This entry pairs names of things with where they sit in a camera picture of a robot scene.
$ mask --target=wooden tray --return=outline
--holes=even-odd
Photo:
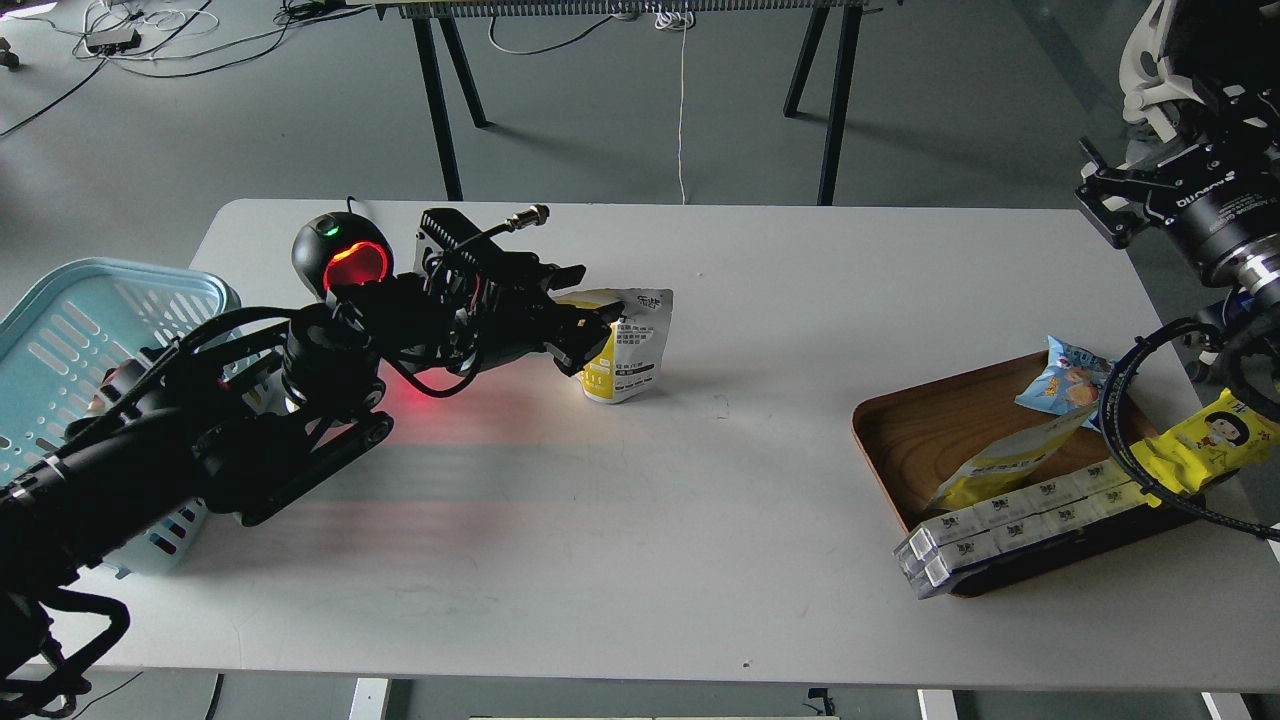
[[[964,461],[1002,437],[1051,419],[1046,413],[1014,402],[1014,397],[1044,372],[1046,363],[1048,352],[1037,352],[876,397],[854,410],[854,438],[904,533],[938,514],[927,512],[924,506]],[[1124,404],[1125,438],[1137,441],[1158,434],[1140,409],[1129,398]],[[1108,456],[1102,436],[1080,428],[1027,482],[1064,475]],[[1189,520],[1190,516],[1183,512],[1146,506],[1129,510],[1089,525],[1070,542],[992,565],[961,582],[952,594],[980,594]]]

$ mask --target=blue snack bag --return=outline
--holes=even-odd
[[[1097,402],[1111,368],[1111,360],[1048,336],[1048,365],[1014,402],[1032,410],[1064,415]],[[1098,414],[1094,413],[1085,424],[1097,429],[1097,420]]]

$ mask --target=floor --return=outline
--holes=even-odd
[[[143,10],[182,0],[134,0]],[[44,15],[78,29],[87,0]],[[1115,65],[1140,0],[878,3],[867,15],[837,205],[1071,208],[1088,135],[1108,158],[1125,147]],[[271,4],[218,0],[168,49],[192,54],[274,27]],[[460,23],[485,111],[466,120],[445,92],[467,200],[809,205],[818,191],[835,28],[819,47],[797,119],[781,114],[808,13],[703,13],[685,36],[650,18],[609,22],[534,56],[490,47],[486,23]],[[169,27],[172,20],[163,20]],[[558,42],[591,18],[503,18],[502,42]],[[163,33],[142,28],[143,46]],[[84,78],[74,37],[0,22],[23,61],[0,73],[8,128]],[[182,73],[265,50],[271,37],[195,60],[132,63]],[[677,165],[677,146],[681,147]],[[61,263],[105,255],[186,265],[214,213],[238,197],[444,199],[411,26],[374,13],[292,31],[269,55],[183,79],[111,64],[67,101],[0,138],[0,307]],[[1166,241],[1130,251],[1166,319],[1217,299]],[[1116,254],[1116,261],[1125,261]],[[1134,328],[1135,334],[1153,328]],[[1261,488],[1260,509],[1277,512]],[[100,673],[96,694],[129,674]],[[205,717],[214,674],[148,671],[84,714]],[[344,717],[353,678],[233,674],[216,717]],[[808,688],[654,683],[429,680],[397,683],[389,717],[812,715]],[[832,691],[849,717],[918,717],[910,689]],[[1280,717],[1253,698],[1254,717]],[[964,719],[1201,719],[1178,694],[961,692]]]

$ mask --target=plastic basket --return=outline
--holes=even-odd
[[[0,322],[0,479],[18,477],[63,443],[67,424],[84,415],[108,370],[238,306],[230,286],[193,270],[91,258],[45,275]],[[120,578],[164,573],[206,514],[192,500],[105,564]]]

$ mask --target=power strip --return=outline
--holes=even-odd
[[[142,44],[142,36],[132,27],[91,32],[84,37],[84,49],[93,55],[114,55]]]

